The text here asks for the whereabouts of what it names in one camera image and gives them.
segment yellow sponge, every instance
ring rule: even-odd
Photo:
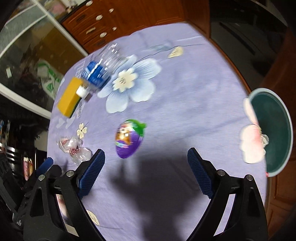
[[[75,112],[78,103],[81,100],[81,98],[76,94],[77,89],[81,85],[83,85],[83,80],[76,77],[72,78],[70,84],[68,85],[59,103],[57,104],[60,112],[68,118],[71,118],[71,116]]]

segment floral tablecloth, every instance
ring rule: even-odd
[[[237,177],[253,175],[265,201],[265,163],[243,162],[239,148],[240,131],[251,124],[243,110],[246,93],[221,54],[186,23],[154,26],[116,42],[129,63],[99,96],[81,102],[66,119],[57,103],[92,55],[73,66],[57,93],[48,138],[48,156],[65,171],[77,166],[59,149],[60,137],[83,132],[84,147],[105,152],[105,165],[82,202],[106,240],[188,238],[210,201],[188,166],[191,147],[216,169]],[[115,133],[127,119],[147,127],[138,150],[121,159]],[[217,232],[226,225],[233,199]]]

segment crumpled plastic bag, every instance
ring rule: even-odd
[[[63,152],[69,153],[72,161],[77,165],[83,161],[89,161],[92,157],[91,151],[82,146],[82,140],[77,136],[71,139],[61,137],[57,144]]]

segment plastic bottle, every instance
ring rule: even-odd
[[[122,61],[118,44],[108,44],[82,72],[84,84],[78,88],[76,94],[84,99],[89,93],[100,91]]]

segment green bucket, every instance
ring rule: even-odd
[[[262,134],[269,138],[265,147],[266,176],[278,175],[286,166],[292,151],[293,127],[290,114],[273,91],[259,88],[249,95]]]

